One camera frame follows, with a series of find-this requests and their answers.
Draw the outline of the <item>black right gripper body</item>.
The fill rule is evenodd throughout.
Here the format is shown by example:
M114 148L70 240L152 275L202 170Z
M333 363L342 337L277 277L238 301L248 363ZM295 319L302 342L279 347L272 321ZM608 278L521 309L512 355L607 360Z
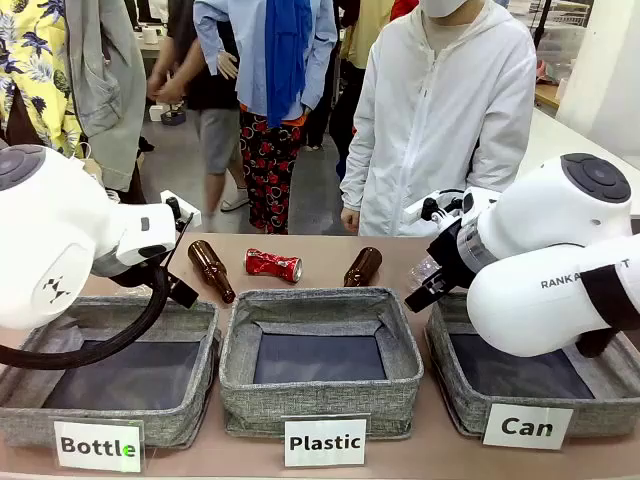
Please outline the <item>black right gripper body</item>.
M455 221L438 235L427 252L438 265L424 282L431 300L438 300L457 287L468 289L483 268L483 241L477 221L466 225Z

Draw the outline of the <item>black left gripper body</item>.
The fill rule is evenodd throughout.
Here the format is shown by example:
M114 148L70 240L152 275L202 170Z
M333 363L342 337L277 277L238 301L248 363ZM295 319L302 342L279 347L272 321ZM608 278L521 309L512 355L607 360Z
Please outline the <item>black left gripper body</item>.
M168 300L189 309L198 299L198 292L186 282L168 272L159 270L159 308L163 309Z

